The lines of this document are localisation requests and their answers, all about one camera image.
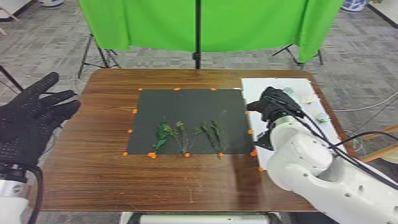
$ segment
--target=metal stand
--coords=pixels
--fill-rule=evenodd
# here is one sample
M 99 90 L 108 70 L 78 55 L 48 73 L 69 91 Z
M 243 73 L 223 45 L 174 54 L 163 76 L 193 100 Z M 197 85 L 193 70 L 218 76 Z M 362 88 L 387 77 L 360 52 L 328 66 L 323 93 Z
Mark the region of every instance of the metal stand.
M 295 62 L 295 64 L 300 66 L 300 69 L 303 69 L 303 63 L 298 62 L 298 60 L 296 60 L 296 58 L 295 58 L 295 55 L 293 55 L 293 53 L 291 53 L 291 51 L 289 51 L 289 47 L 291 47 L 291 46 L 293 46 L 293 44 L 289 44 L 289 45 L 287 45 L 287 46 L 275 52 L 275 54 L 271 54 L 271 56 L 279 55 L 282 51 L 287 51 L 289 56 L 291 56 L 291 58 L 293 58 L 293 62 Z M 319 51 L 319 50 L 318 50 L 318 53 L 316 53 L 314 57 L 319 58 L 319 65 L 323 65 L 323 56 L 321 56 L 321 51 Z
M 200 69 L 200 60 L 202 60 L 200 33 L 202 33 L 202 0 L 195 0 L 195 53 L 191 54 L 191 59 L 195 60 L 195 69 Z
M 8 79 L 12 85 L 16 86 L 17 90 L 23 91 L 21 84 L 17 83 L 12 75 L 8 74 L 8 71 L 5 70 L 3 66 L 0 65 L 0 72 L 3 73 L 5 78 Z
M 113 58 L 113 55 L 117 55 L 115 51 L 110 50 L 110 49 L 104 49 L 106 56 L 108 56 L 108 60 L 106 60 L 104 54 L 103 54 L 103 49 L 99 48 L 97 43 L 96 43 L 96 49 L 97 49 L 99 57 L 101 57 L 101 60 L 103 60 L 103 66 L 87 62 L 87 54 L 88 54 L 92 39 L 94 39 L 94 35 L 90 34 L 87 45 L 85 45 L 81 64 L 80 64 L 80 69 L 78 69 L 78 78 L 81 77 L 83 66 L 85 65 L 90 65 L 90 66 L 94 66 L 97 68 L 112 68 L 112 67 L 120 68 L 119 63 L 117 63 L 115 58 Z

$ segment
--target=white paper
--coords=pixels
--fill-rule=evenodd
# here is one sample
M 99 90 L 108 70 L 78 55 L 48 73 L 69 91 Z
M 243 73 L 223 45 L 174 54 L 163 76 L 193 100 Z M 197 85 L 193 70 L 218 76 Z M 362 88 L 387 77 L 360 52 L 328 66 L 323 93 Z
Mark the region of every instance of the white paper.
M 259 100 L 261 93 L 268 86 L 277 89 L 291 88 L 293 89 L 293 99 L 302 106 L 302 110 L 307 113 L 312 120 L 323 114 L 326 117 L 328 122 L 318 124 L 319 129 L 326 135 L 326 138 L 332 143 L 339 143 L 339 136 L 332 126 L 330 118 L 319 103 L 319 98 L 312 90 L 311 82 L 307 79 L 300 78 L 248 78 L 241 79 L 241 86 L 243 86 L 243 98 L 245 102 L 250 103 Z M 250 112 L 248 114 L 248 122 L 252 128 L 252 140 L 257 140 L 257 135 L 266 131 L 266 123 L 261 121 L 261 114 L 257 112 Z M 263 149 L 255 146 L 257 150 L 257 160 L 259 160 L 259 167 L 266 169 L 266 161 L 273 154 L 271 151 Z

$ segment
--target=cable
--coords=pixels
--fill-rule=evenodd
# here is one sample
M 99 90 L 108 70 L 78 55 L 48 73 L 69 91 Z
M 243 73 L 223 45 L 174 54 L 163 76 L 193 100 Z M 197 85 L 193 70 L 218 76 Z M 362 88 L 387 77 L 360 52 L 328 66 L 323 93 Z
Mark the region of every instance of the cable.
M 394 98 L 394 96 L 398 95 L 398 92 L 387 97 L 387 99 L 376 103 L 374 105 L 371 106 L 366 106 L 362 108 L 357 108 L 357 109 L 337 109 L 337 110 L 332 110 L 334 112 L 353 112 L 353 111 L 360 111 L 360 110 L 367 110 L 371 109 L 373 107 L 380 106 L 383 103 L 387 103 L 387 101 Z
M 389 105 L 394 103 L 394 101 L 398 100 L 398 98 L 394 98 L 394 100 L 389 102 L 389 104 L 383 106 L 383 108 L 380 109 L 380 111 L 376 112 L 376 114 L 369 117 L 367 121 L 364 122 L 364 124 L 360 125 L 360 127 L 357 128 L 355 132 L 362 129 L 362 127 L 367 125 L 367 123 L 371 122 L 371 120 L 374 119 L 374 117 L 378 116 L 378 114 L 383 112 L 383 110 L 387 109 Z
M 398 141 L 398 138 L 385 132 L 382 131 L 366 131 L 360 134 L 353 135 L 348 139 L 344 139 L 334 146 L 342 145 L 346 142 L 350 142 L 355 138 L 358 138 L 364 135 L 371 135 L 371 134 L 378 134 L 378 135 L 385 135 L 389 138 L 392 138 Z
M 0 80 L 0 83 L 5 85 L 5 87 L 8 88 L 8 90 L 12 91 L 12 93 L 17 95 L 19 93 L 16 92 L 16 90 L 12 89 L 12 87 L 7 85 L 7 83 Z
M 293 116 L 295 120 L 300 122 L 300 124 L 303 125 L 303 127 L 307 128 L 309 132 L 312 133 L 312 135 L 325 141 L 325 143 L 328 144 L 328 148 L 334 150 L 337 156 L 344 159 L 344 161 L 366 172 L 366 174 L 392 188 L 398 190 L 398 185 L 394 182 L 390 182 L 389 179 L 385 179 L 383 176 L 380 176 L 378 173 L 374 173 L 374 171 L 362 165 L 362 163 L 350 157 L 350 155 L 346 154 L 346 152 L 337 148 L 337 146 L 330 143 L 328 139 L 323 138 L 319 136 L 319 134 L 314 132 L 312 128 L 309 127 L 309 125 L 302 122 L 302 120 L 296 118 L 296 115 L 291 113 L 291 111 L 284 108 L 284 106 L 277 103 L 277 100 L 266 96 L 266 98 L 270 99 L 270 103 L 284 110 L 284 112 Z
M 35 204 L 33 204 L 33 211 L 30 214 L 28 224 L 35 224 L 37 217 L 39 217 L 39 211 L 40 211 L 40 204 L 42 204 L 42 192 L 44 192 L 44 177 L 42 177 L 42 170 L 40 168 L 28 167 L 28 171 L 33 173 L 35 180 L 37 180 L 37 195 L 35 195 Z

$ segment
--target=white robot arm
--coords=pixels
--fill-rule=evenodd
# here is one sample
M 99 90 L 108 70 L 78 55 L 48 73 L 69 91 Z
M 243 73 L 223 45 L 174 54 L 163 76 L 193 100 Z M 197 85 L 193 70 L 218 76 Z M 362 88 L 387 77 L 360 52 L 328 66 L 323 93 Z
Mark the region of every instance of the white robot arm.
M 28 206 L 26 184 L 0 180 L 0 223 L 19 224 L 19 217 Z
M 341 224 L 398 223 L 398 191 L 334 157 L 323 141 L 291 116 L 279 118 L 273 124 L 275 153 L 266 171 L 277 186 L 307 199 Z

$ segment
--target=black cloth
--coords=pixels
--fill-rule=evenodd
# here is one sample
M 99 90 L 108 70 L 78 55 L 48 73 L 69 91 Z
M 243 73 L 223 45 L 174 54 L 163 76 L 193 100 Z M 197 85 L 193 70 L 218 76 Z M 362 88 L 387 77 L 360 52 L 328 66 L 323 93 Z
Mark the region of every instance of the black cloth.
M 56 82 L 49 73 L 0 107 L 0 161 L 37 165 L 53 130 L 78 111 L 76 100 L 58 104 L 76 95 L 71 90 L 39 97 Z
M 263 91 L 259 100 L 247 104 L 247 111 L 257 111 L 261 113 L 261 120 L 270 123 L 287 115 L 286 110 L 298 116 L 303 117 L 300 113 L 300 105 L 291 99 L 289 95 L 280 89 L 268 87 Z

